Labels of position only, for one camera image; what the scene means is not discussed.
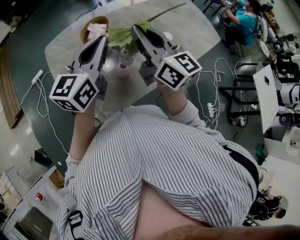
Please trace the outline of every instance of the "backpack strap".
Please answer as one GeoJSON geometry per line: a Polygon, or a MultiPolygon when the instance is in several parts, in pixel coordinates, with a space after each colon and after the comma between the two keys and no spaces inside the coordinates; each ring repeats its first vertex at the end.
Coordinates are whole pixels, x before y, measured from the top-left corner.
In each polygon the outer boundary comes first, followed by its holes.
{"type": "Polygon", "coordinates": [[[81,234],[84,231],[83,228],[83,215],[78,209],[77,201],[70,193],[67,187],[59,190],[59,194],[65,206],[69,210],[69,220],[67,224],[67,234],[70,240],[84,240],[81,234]]]}

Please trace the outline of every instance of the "blue shirt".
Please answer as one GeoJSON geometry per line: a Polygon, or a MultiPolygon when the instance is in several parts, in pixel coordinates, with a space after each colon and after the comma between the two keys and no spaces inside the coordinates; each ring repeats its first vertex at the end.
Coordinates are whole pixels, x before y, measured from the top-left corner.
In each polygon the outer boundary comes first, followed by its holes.
{"type": "Polygon", "coordinates": [[[246,13],[246,3],[244,0],[240,0],[239,10],[236,12],[236,17],[239,18],[240,25],[231,23],[230,26],[236,27],[241,31],[245,37],[245,45],[250,45],[254,39],[254,33],[257,28],[256,17],[245,14],[246,13]]]}

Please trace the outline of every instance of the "person in blue shirt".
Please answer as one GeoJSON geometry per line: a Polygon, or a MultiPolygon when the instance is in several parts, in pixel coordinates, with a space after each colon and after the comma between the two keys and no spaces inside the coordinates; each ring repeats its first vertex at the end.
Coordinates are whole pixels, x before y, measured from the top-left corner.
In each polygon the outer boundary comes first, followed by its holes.
{"type": "Polygon", "coordinates": [[[224,13],[227,14],[230,25],[225,30],[226,39],[222,42],[228,47],[234,45],[237,41],[243,45],[250,45],[254,39],[254,33],[257,29],[256,15],[259,14],[261,5],[256,0],[237,0],[239,10],[234,15],[228,7],[225,7],[224,13]]]}

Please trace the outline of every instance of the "machine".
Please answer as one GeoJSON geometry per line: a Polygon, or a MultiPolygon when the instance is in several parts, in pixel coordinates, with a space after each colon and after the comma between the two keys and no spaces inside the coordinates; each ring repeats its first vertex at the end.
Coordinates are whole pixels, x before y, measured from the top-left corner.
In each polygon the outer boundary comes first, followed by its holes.
{"type": "MultiPolygon", "coordinates": [[[[160,31],[150,28],[144,32],[139,26],[131,29],[139,52],[145,57],[139,73],[148,86],[161,81],[178,90],[188,84],[202,69],[189,51],[173,45],[160,31]]],[[[106,60],[106,36],[96,37],[78,49],[68,73],[58,75],[50,99],[67,111],[84,112],[94,98],[104,100],[107,81],[100,74],[106,60]]]]}

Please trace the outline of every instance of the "wooden bowl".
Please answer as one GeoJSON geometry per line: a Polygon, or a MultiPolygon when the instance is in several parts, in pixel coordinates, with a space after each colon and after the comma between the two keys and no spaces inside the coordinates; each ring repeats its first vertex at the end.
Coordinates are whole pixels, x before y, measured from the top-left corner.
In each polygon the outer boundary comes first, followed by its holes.
{"type": "Polygon", "coordinates": [[[109,26],[109,20],[105,16],[98,16],[89,20],[80,31],[80,41],[82,45],[88,42],[88,35],[89,35],[88,26],[90,23],[107,24],[107,27],[109,26]]]}

